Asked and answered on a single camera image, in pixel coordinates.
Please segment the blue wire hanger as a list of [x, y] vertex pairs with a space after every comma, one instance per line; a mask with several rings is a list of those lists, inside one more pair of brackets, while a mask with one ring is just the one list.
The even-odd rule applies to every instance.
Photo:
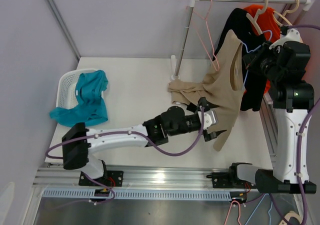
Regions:
[[[273, 37], [273, 32], [272, 30], [268, 29], [268, 30], [265, 30], [265, 31], [262, 31], [262, 34], [265, 34], [265, 33], [269, 33], [269, 38], [267, 39], [268, 41], [271, 41], [271, 38]], [[251, 49], [249, 50], [248, 49], [248, 46], [243, 42], [241, 41], [242, 45], [245, 47], [245, 51], [247, 54], [250, 54], [250, 53], [253, 53], [253, 52], [256, 52], [262, 45], [259, 45], [257, 46], [255, 49]], [[243, 80], [243, 86], [242, 86], [242, 91], [245, 91], [245, 84], [246, 84], [246, 81], [247, 81], [247, 77], [248, 77], [248, 70], [247, 72], [245, 73], [245, 77], [244, 77], [244, 80]]]

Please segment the black t shirt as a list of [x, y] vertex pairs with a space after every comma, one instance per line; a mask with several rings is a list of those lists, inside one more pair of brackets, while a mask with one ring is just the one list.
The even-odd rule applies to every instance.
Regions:
[[[241, 8], [235, 8], [226, 20], [222, 33], [220, 35], [217, 48], [215, 49], [215, 55], [218, 54], [221, 49], [227, 32], [232, 30], [238, 39], [244, 42], [249, 50], [253, 50], [264, 42], [268, 41], [265, 35], [256, 35], [252, 28], [251, 22], [246, 17], [248, 12]], [[242, 55], [246, 55], [246, 49], [243, 46]], [[242, 77], [243, 80], [246, 75], [245, 64], [242, 64]], [[267, 78], [251, 71], [248, 71], [247, 80], [245, 82], [245, 93], [243, 94], [240, 110], [247, 111], [253, 110], [258, 112], [261, 108], [262, 99], [264, 96], [265, 88], [267, 84]]]

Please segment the beige t shirt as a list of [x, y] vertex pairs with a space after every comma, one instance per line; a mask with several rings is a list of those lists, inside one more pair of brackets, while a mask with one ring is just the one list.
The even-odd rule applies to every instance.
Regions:
[[185, 105], [197, 104], [205, 97], [215, 109], [218, 123], [208, 128], [208, 132], [224, 131], [218, 135], [213, 148], [220, 151], [226, 143], [240, 113], [244, 92], [242, 73], [242, 43], [233, 30], [229, 30], [222, 47], [216, 55], [202, 82], [184, 82], [176, 79], [169, 83], [171, 101]]

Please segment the orange t shirt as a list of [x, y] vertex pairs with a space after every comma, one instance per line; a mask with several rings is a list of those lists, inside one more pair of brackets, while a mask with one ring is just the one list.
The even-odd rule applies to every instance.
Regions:
[[[263, 9], [262, 5], [259, 4], [252, 4], [250, 6], [247, 6], [244, 8], [244, 10], [250, 14], [252, 17], [256, 15], [256, 12], [258, 9]], [[280, 28], [275, 22], [274, 19], [274, 9], [272, 7], [268, 7], [266, 11], [263, 14], [260, 14], [259, 17], [257, 18], [257, 24], [261, 28], [261, 30], [267, 31], [271, 30], [272, 31], [272, 37], [270, 38], [270, 33], [266, 32], [264, 33], [264, 37], [266, 40], [271, 41], [274, 43], [280, 38]]]

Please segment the beige wooden hanger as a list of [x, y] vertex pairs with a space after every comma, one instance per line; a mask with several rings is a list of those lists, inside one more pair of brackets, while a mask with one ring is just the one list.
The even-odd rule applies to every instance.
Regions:
[[292, 26], [293, 24], [286, 18], [287, 14], [292, 14], [296, 12], [300, 6], [300, 0], [294, 0], [295, 1], [295, 7], [293, 9], [287, 9], [283, 13], [279, 13], [276, 10], [273, 11], [273, 20], [274, 22], [279, 26], [283, 27], [284, 24], [282, 24], [278, 19], [275, 17], [275, 15], [278, 15], [281, 19], [283, 19], [286, 22], [287, 26]]
[[251, 22], [251, 24], [253, 25], [253, 27], [257, 31], [258, 35], [263, 34], [260, 26], [258, 25], [258, 18], [259, 18], [259, 15], [263, 14], [267, 10], [268, 5], [269, 5], [269, 0], [263, 0], [263, 3], [264, 3], [264, 5], [263, 5], [262, 9], [260, 9], [260, 8], [257, 9], [254, 17], [252, 17], [249, 13], [246, 14], [246, 17]]

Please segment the pink wire hanger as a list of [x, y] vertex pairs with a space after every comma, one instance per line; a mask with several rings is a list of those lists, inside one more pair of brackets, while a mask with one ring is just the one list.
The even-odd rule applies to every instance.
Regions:
[[198, 16], [201, 20], [204, 21], [205, 23], [205, 27], [206, 27], [206, 31], [207, 31], [207, 37], [209, 39], [209, 42], [210, 42], [210, 45], [211, 45], [211, 53], [209, 53], [209, 50], [207, 49], [200, 33], [199, 33], [199, 30], [198, 30], [198, 27], [196, 26], [196, 24], [191, 21], [190, 24], [191, 26], [194, 28], [199, 40], [200, 40], [200, 43], [207, 55], [207, 57], [209, 58], [210, 60], [210, 64], [213, 66], [213, 68], [215, 69], [216, 72], [218, 72], [220, 70], [220, 64], [219, 64], [219, 60], [217, 58], [217, 56], [215, 55], [215, 47], [214, 47], [214, 44], [213, 44], [213, 40], [212, 40], [212, 36], [211, 36], [211, 32], [210, 32], [210, 29], [209, 29], [209, 24], [208, 24], [208, 18], [209, 18], [209, 14], [210, 14], [210, 11], [212, 9], [212, 6], [213, 6], [213, 0], [209, 0], [210, 1], [210, 6], [209, 8], [207, 9], [207, 12], [205, 14], [205, 16], [202, 16], [200, 15], [198, 12], [196, 12], [195, 10], [193, 10], [191, 12], [191, 15], [196, 15]]

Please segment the teal t shirt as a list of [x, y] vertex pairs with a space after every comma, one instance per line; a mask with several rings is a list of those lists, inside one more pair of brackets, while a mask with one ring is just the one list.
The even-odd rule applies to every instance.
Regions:
[[107, 122], [104, 91], [108, 83], [103, 70], [87, 68], [65, 73], [59, 80], [56, 108], [50, 111], [50, 118], [65, 127], [77, 123], [90, 127]]

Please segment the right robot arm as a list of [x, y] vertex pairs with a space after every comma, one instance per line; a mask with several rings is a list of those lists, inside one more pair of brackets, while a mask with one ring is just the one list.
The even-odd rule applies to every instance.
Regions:
[[232, 187], [252, 183], [260, 193], [315, 194], [317, 186], [307, 169], [307, 134], [314, 107], [313, 86], [303, 80], [311, 57], [297, 25], [283, 26], [280, 39], [266, 41], [243, 56], [250, 72], [270, 81], [269, 94], [277, 122], [275, 167], [263, 169], [250, 163], [233, 163], [227, 181]]

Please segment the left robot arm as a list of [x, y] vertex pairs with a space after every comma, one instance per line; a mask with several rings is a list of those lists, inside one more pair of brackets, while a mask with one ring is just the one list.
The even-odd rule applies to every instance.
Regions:
[[86, 128], [85, 123], [75, 124], [62, 137], [62, 160], [65, 170], [80, 170], [97, 186], [107, 182], [108, 173], [103, 160], [94, 154], [125, 147], [158, 147], [166, 144], [169, 137], [197, 132], [196, 141], [203, 137], [206, 142], [225, 133], [224, 129], [209, 132], [218, 124], [217, 105], [200, 98], [194, 113], [186, 115], [183, 108], [171, 106], [167, 111], [142, 124], [122, 129], [96, 130]]

